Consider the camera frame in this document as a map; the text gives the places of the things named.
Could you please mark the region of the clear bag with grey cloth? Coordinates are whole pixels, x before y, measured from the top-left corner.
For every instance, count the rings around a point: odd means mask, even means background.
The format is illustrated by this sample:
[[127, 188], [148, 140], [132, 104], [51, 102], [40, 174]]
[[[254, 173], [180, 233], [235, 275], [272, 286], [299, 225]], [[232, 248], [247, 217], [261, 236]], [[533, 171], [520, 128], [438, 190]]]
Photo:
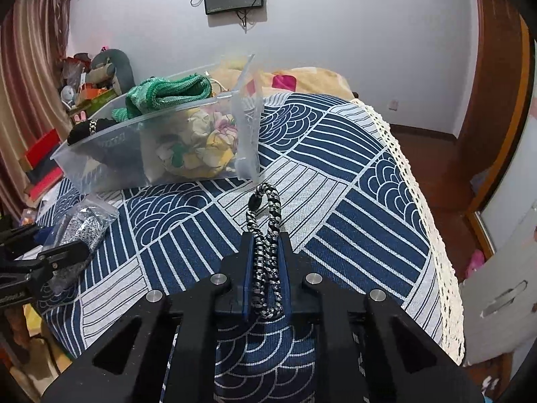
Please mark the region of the clear bag with grey cloth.
[[84, 243], [66, 258], [52, 264], [53, 277], [48, 286], [55, 295], [72, 286], [89, 265], [109, 227], [117, 221], [119, 211], [101, 197], [89, 194], [62, 215], [46, 239], [44, 250]]

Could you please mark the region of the floral yellow pink scrunchie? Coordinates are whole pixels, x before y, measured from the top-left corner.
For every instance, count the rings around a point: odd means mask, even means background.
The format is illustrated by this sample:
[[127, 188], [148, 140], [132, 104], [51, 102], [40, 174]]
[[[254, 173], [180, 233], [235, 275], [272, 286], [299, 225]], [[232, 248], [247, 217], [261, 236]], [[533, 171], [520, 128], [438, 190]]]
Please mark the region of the floral yellow pink scrunchie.
[[174, 114], [158, 137], [156, 156], [169, 174], [185, 180], [234, 174], [239, 131], [233, 115], [216, 107]]

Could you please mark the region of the green knitted cloth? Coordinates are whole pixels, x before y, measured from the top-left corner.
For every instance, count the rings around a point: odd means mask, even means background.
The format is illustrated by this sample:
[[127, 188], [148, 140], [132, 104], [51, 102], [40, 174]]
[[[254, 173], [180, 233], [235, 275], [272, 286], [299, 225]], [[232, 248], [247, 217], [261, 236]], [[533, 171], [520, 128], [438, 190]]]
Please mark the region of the green knitted cloth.
[[127, 92], [125, 105], [114, 109], [111, 116], [114, 121], [121, 123], [210, 96], [212, 86], [206, 76], [192, 74], [179, 80], [150, 77], [132, 87]]

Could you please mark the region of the red box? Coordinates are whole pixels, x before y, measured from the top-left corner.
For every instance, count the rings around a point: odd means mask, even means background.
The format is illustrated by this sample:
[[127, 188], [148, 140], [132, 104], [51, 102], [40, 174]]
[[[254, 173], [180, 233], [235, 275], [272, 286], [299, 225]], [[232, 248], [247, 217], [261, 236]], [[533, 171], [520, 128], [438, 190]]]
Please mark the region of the red box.
[[20, 167], [25, 172], [34, 169], [59, 144], [60, 138], [57, 131], [50, 130], [25, 151], [19, 159]]

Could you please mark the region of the white cabinet door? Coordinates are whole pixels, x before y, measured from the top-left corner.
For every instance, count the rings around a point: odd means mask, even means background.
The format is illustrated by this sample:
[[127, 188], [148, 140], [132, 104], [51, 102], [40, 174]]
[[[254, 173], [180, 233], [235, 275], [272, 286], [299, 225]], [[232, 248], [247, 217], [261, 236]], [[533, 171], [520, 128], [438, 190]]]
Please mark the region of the white cabinet door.
[[514, 351], [536, 337], [536, 223], [520, 224], [460, 284], [466, 365]]

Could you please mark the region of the pink bunny toy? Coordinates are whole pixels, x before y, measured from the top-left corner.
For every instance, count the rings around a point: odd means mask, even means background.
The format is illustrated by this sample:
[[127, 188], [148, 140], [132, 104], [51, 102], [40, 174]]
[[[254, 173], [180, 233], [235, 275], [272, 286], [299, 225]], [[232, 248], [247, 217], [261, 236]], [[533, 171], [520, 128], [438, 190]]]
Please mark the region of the pink bunny toy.
[[89, 118], [87, 116], [87, 113], [84, 110], [82, 110], [82, 111], [74, 113], [72, 116], [72, 120], [75, 125], [78, 125], [78, 124], [87, 122]]

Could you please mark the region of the green box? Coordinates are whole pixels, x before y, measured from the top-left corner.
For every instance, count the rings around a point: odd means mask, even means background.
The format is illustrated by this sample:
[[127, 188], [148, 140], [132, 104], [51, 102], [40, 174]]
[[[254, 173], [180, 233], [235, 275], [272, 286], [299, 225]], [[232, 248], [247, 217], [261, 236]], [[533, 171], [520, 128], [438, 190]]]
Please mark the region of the green box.
[[77, 101], [69, 113], [76, 114], [85, 111], [88, 116], [91, 116], [116, 97], [114, 89], [83, 89], [78, 93]]

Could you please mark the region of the blue white patterned bedspread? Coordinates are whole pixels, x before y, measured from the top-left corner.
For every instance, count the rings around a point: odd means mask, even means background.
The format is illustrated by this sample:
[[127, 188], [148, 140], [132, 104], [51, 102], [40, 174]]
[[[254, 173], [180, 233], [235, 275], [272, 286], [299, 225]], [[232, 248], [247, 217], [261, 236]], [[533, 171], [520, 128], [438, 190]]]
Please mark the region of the blue white patterned bedspread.
[[[315, 271], [365, 293], [380, 288], [456, 362], [464, 356], [457, 279], [433, 216], [389, 126], [370, 106], [329, 95], [276, 94], [260, 121], [261, 177], [282, 227]], [[236, 178], [109, 195], [117, 220], [66, 292], [37, 306], [80, 356], [152, 289], [175, 294], [217, 271], [246, 227], [253, 185]], [[216, 402], [311, 402], [314, 331], [277, 320], [222, 326]]]

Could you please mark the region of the clear plastic storage bin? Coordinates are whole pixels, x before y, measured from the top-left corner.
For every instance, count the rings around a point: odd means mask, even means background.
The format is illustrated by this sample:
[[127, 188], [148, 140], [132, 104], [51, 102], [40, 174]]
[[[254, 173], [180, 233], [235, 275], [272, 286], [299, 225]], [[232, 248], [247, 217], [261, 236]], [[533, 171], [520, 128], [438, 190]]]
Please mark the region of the clear plastic storage bin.
[[196, 68], [209, 98], [97, 131], [51, 155], [81, 193], [207, 179], [256, 180], [263, 95], [254, 55]]

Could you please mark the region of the grey green plush dinosaur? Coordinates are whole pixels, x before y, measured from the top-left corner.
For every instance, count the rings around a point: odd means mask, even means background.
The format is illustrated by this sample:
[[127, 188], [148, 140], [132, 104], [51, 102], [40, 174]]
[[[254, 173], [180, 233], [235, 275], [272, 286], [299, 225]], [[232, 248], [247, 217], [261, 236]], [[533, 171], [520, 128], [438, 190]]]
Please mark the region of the grey green plush dinosaur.
[[90, 84], [110, 83], [121, 96], [136, 83], [128, 56], [121, 50], [109, 48], [96, 55], [90, 64]]

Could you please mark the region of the striped pink brown curtain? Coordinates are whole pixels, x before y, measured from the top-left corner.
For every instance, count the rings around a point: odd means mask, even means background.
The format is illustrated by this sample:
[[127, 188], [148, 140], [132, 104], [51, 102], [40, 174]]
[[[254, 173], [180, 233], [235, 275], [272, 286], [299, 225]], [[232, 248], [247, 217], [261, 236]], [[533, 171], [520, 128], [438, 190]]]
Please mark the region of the striped pink brown curtain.
[[1, 208], [18, 218], [27, 174], [19, 160], [41, 136], [71, 125], [58, 90], [70, 0], [15, 0], [1, 21]]

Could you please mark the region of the beige fleece blanket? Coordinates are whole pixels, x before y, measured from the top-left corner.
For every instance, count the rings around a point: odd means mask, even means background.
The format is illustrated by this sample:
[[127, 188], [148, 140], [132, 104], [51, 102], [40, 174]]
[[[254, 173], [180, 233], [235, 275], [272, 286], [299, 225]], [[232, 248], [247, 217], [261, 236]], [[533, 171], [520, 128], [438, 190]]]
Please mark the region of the beige fleece blanket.
[[[208, 71], [208, 76], [225, 90], [231, 90], [239, 82], [244, 64], [239, 61], [225, 62]], [[278, 93], [326, 94], [350, 101], [355, 98], [348, 81], [342, 75], [325, 68], [305, 66], [304, 68], [280, 69], [272, 72], [255, 69], [254, 64], [247, 71], [243, 88], [247, 94], [263, 97]]]

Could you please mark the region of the brown wooden door frame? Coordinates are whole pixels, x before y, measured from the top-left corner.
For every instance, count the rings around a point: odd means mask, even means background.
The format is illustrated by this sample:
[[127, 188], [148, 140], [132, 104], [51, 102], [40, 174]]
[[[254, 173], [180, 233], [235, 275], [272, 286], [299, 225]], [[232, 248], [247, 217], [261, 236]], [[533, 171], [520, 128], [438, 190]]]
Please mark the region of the brown wooden door frame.
[[478, 50], [472, 92], [458, 141], [469, 179], [484, 181], [466, 209], [491, 199], [514, 155], [528, 115], [534, 52], [529, 28], [510, 0], [477, 0]]

